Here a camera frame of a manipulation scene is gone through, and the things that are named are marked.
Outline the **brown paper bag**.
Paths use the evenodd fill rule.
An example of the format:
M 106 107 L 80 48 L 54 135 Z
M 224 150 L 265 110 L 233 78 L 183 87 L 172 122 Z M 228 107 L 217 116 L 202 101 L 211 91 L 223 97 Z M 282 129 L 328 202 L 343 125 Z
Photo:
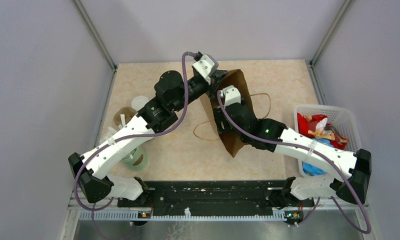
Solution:
M 273 151 L 275 146 L 253 139 L 231 125 L 219 107 L 217 91 L 229 92 L 232 97 L 233 91 L 230 87 L 240 93 L 240 97 L 227 102 L 223 97 L 222 103 L 230 119 L 240 128 L 251 135 L 266 138 L 275 132 L 269 120 L 263 120 L 254 113 L 253 102 L 244 73 L 240 69 L 216 70 L 211 75 L 211 89 L 200 97 L 201 105 L 210 121 L 212 130 L 218 135 L 217 140 L 223 143 L 225 150 L 234 158 L 240 149 L 250 145 L 259 150 Z

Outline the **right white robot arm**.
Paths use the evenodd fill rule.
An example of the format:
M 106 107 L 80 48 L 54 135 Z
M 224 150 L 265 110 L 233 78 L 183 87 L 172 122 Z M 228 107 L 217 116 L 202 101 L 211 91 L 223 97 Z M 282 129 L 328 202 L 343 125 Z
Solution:
M 220 134 L 230 134 L 243 145 L 299 159 L 325 171 L 325 175 L 290 177 L 281 200 L 295 206 L 300 200 L 337 196 L 345 202 L 364 204 L 371 178 L 372 155 L 325 145 L 271 118 L 259 119 L 246 105 L 234 103 L 213 109 Z

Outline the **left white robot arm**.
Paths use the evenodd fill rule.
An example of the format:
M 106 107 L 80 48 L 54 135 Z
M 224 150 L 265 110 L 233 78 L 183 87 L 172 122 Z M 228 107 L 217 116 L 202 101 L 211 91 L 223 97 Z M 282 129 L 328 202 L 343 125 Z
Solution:
M 105 198 L 130 200 L 142 207 L 148 202 L 148 187 L 138 177 L 110 175 L 110 170 L 143 143 L 167 129 L 174 130 L 179 120 L 176 113 L 204 94 L 216 93 L 229 74 L 216 70 L 206 81 L 198 72 L 184 86 L 182 75 L 175 70 L 164 72 L 154 85 L 155 97 L 149 100 L 118 132 L 84 154 L 73 153 L 68 162 L 72 174 L 90 204 Z

